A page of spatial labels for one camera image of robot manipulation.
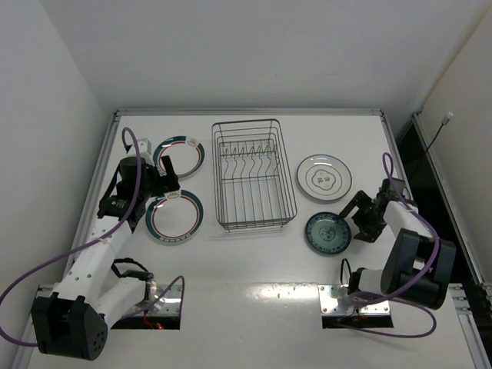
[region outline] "gray wall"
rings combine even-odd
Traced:
[[[38,0],[0,4],[0,290],[71,247],[109,116]],[[7,297],[0,324],[21,337],[38,272]],[[16,346],[0,338],[0,367]]]
[[[41,0],[103,105],[419,109],[487,0]]]
[[[421,115],[428,143],[446,113],[454,113],[430,152],[487,281],[492,281],[491,39],[492,11],[489,11],[425,102]]]

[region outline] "tabletop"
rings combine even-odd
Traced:
[[[281,123],[294,182],[298,214],[276,231],[229,234],[217,222],[211,126],[216,122],[275,118]],[[317,284],[338,283],[340,263],[352,268],[382,268],[394,244],[386,228],[368,244],[352,240],[343,253],[324,256],[304,239],[307,220],[319,211],[338,213],[359,190],[375,196],[384,179],[381,156],[390,151],[378,115],[132,115],[121,117],[105,163],[98,194],[104,193],[119,160],[125,156],[123,127],[153,148],[166,138],[191,136],[204,146],[204,163],[180,181],[204,207],[197,234],[180,244],[153,238],[141,221],[119,256],[130,257],[167,284],[186,278],[179,331],[112,331],[94,362],[42,355],[35,351],[30,369],[83,368],[339,368],[339,367],[474,367],[451,299],[435,311],[437,330],[421,339],[372,337],[341,329],[322,329]],[[298,165],[313,154],[340,158],[353,183],[339,201],[314,201],[295,178]],[[348,219],[352,234],[357,233]],[[412,307],[391,303],[395,333],[426,331],[430,319]]]

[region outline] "dark green plate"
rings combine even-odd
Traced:
[[[322,212],[307,221],[307,242],[323,254],[339,254],[351,243],[352,233],[347,222],[338,214]]]

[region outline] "dish rack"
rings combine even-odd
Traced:
[[[281,228],[298,212],[280,122],[212,125],[215,210],[227,231]]]

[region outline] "plate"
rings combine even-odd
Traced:
[[[307,221],[307,242],[324,254],[339,254],[351,243],[352,233],[347,222],[338,214],[322,212]]]
[[[145,222],[154,238],[175,244],[198,231],[203,214],[200,200],[190,191],[181,190],[156,198],[148,207]]]
[[[298,167],[301,188],[318,200],[333,201],[344,197],[352,186],[351,171],[341,160],[330,155],[312,155]]]
[[[169,155],[172,165],[179,178],[186,178],[195,173],[203,164],[205,150],[203,145],[194,138],[187,136],[174,136],[163,141],[154,151],[154,163],[161,175],[166,170],[161,162],[161,157]]]

